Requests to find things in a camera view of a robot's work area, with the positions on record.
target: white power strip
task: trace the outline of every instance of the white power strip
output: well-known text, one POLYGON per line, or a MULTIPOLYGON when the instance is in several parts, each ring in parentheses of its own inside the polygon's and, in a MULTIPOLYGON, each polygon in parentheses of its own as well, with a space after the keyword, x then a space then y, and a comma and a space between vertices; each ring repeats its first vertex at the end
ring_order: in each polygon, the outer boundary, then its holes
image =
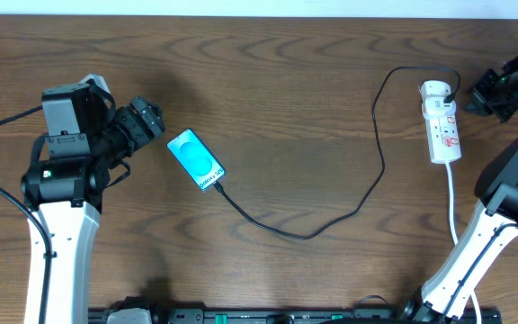
POLYGON ((445 103, 451 87, 442 81, 426 81, 421 86, 424 122, 431 162, 445 164, 460 158, 459 131, 455 102, 445 103))

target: black power cord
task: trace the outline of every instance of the black power cord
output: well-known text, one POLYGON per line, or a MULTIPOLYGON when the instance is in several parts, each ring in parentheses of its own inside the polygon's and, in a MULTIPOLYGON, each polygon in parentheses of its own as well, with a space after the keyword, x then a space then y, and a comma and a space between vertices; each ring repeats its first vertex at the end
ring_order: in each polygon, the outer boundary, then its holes
POLYGON ((367 190, 365 195, 361 198, 361 201, 359 202, 359 204, 357 205, 357 208, 355 208, 354 211, 351 211, 351 212, 349 212, 349 213, 347 213, 347 214, 345 214, 343 216, 337 217, 337 218, 329 221, 328 223, 324 224, 323 226, 321 226, 319 229, 315 230, 311 234, 308 234, 308 235, 293 234, 293 233, 289 233, 289 232, 281 230, 281 229, 276 229, 274 227, 265 225, 265 224, 255 220, 253 217, 251 217, 247 212, 245 212, 241 207, 239 207, 239 205, 236 202, 234 202, 229 197, 229 195, 225 192, 225 190, 223 189, 223 186, 219 182, 216 182, 215 184, 213 184, 213 186, 215 186, 215 189, 217 189, 217 191, 221 195, 223 195, 223 197, 225 197, 225 199, 231 204, 231 206, 233 206, 233 208, 235 208, 241 214, 241 216, 243 216, 250 223, 254 224, 255 226, 257 226, 257 227, 259 227, 261 229, 269 230, 270 232, 273 232, 275 234, 279 234, 279 235, 281 235, 281 236, 283 236, 285 238, 289 238, 289 239, 300 239, 300 240, 312 239, 312 238, 316 237, 317 235, 321 234, 324 230, 326 230, 329 227, 335 225, 339 221, 344 221, 344 220, 352 217, 357 212, 359 212, 359 210, 361 209, 361 207, 363 206, 363 204, 365 203, 365 201, 367 200, 369 195, 371 195, 371 192, 373 191, 373 189, 375 189, 375 186, 377 186, 377 184, 379 183, 379 181, 383 177, 383 174, 385 173, 385 158, 383 157, 383 151, 381 150, 381 144, 380 144, 380 141, 379 141, 379 131, 377 129, 377 119, 376 119, 376 116, 375 116, 375 108, 377 106, 377 101, 379 100, 379 97, 380 97, 381 93, 383 92, 383 88, 385 87, 385 84, 389 80, 389 77, 391 77, 391 75, 395 71, 399 71, 399 70, 402 70, 402 69, 438 70, 438 71, 452 72, 453 74, 455 74, 455 76, 457 76, 457 86, 455 87, 455 91, 454 92, 452 92, 451 94, 449 94, 449 95, 447 95, 445 97, 445 103, 452 102, 454 100, 454 98, 455 98, 455 95, 459 91, 459 87, 460 87, 460 75, 459 75, 459 72, 457 72, 456 70, 454 70, 452 68, 449 68, 449 67, 395 67, 395 68, 393 68, 392 70, 389 71, 389 73, 385 77, 385 80, 383 80, 383 84, 381 85, 381 88, 377 92, 377 96, 375 96, 375 100, 373 101, 373 105, 371 107, 371 117, 373 119, 373 127, 375 129, 375 140, 377 141, 377 150, 379 152, 379 156, 380 156, 380 159, 381 159, 381 171, 379 172, 379 175, 377 176, 377 179, 375 179, 375 181, 373 182, 371 187, 369 187, 369 189, 367 190))
POLYGON ((15 116, 5 118, 5 119, 0 121, 0 126, 4 125, 4 124, 7 124, 8 122, 17 121, 18 119, 20 119, 22 117, 25 117, 25 116, 28 116, 28 115, 31 115, 32 113, 36 113, 36 112, 40 111, 41 109, 43 109, 42 106, 37 106, 35 108, 31 108, 27 112, 22 112, 22 113, 16 114, 15 116))
MULTIPOLYGON (((22 117, 28 116, 32 113, 38 112, 41 109, 43 109, 41 106, 32 108, 26 112, 22 112, 19 114, 16 114, 15 116, 5 118, 0 121, 0 125, 7 124, 8 122, 16 121, 22 117)), ((51 259, 55 256, 53 252, 51 251, 51 239, 49 238, 49 235, 41 225, 41 223, 33 217, 31 212, 23 205, 21 202, 19 202, 17 199, 15 199, 10 193, 5 191, 3 188, 0 187, 0 194, 7 199, 9 202, 11 202, 15 207, 17 207, 25 216, 27 219, 35 226, 37 231, 41 234, 41 239, 43 241, 43 245, 45 247, 45 254, 43 257, 45 258, 45 268, 43 269, 43 283, 41 286, 41 301, 40 301, 40 317, 39 317, 39 323, 45 324, 45 317, 47 314, 47 302, 49 298, 49 280, 51 276, 51 259)))
POLYGON ((51 252, 51 240, 49 239, 49 236, 41 223, 33 217, 31 212, 25 207, 24 204, 20 203, 17 199, 15 199, 10 193, 5 191, 3 188, 0 187, 0 194, 7 199, 10 203, 15 205, 25 216, 28 220, 33 223, 33 226, 37 229, 37 231, 41 234, 41 239, 43 240, 43 245, 45 246, 45 254, 43 257, 45 258, 45 269, 43 272, 43 286, 41 289, 41 304, 40 304, 40 324, 45 323, 45 314, 47 313, 47 300, 48 300, 48 294, 49 294, 49 278, 51 275, 51 259, 54 257, 53 253, 51 252))
POLYGON ((505 224, 495 230, 495 234, 493 234, 493 236, 487 242, 485 247, 483 247, 483 250, 481 250, 481 253, 479 253, 477 258, 475 259, 475 261, 473 261, 473 264, 471 265, 469 270, 467 270, 467 273, 463 276, 463 279, 461 279, 459 281, 459 284, 457 285, 457 289, 455 289, 455 292, 453 293, 451 300, 445 307, 445 311, 442 313, 441 320, 444 320, 447 317, 447 315, 449 314, 449 311, 451 311, 451 307, 453 306, 453 304, 455 303, 455 300, 459 296, 460 290, 463 288, 463 286, 465 285, 465 283, 467 282, 467 280, 469 279, 469 277, 471 276, 471 274, 473 273, 473 271, 475 270, 475 268, 477 267, 479 262, 481 262, 481 259, 483 259, 483 256, 486 254, 486 252, 491 248, 493 243, 495 243, 496 239, 499 237, 499 235, 501 235, 503 230, 506 230, 511 227, 518 229, 518 224, 517 223, 505 224))
POLYGON ((357 311, 357 309, 359 308, 359 306, 361 306, 361 305, 362 305, 362 304, 364 304, 365 302, 368 302, 368 301, 370 301, 370 300, 374 300, 374 299, 377 299, 377 300, 383 301, 383 302, 385 302, 387 305, 389 305, 389 302, 388 302, 385 298, 383 298, 383 297, 381 297, 381 296, 379 296, 379 295, 367 295, 367 296, 365 296, 365 297, 361 298, 361 300, 360 300, 360 301, 358 301, 358 302, 353 306, 353 310, 352 310, 352 314, 353 314, 353 316, 355 317, 355 311, 357 311))

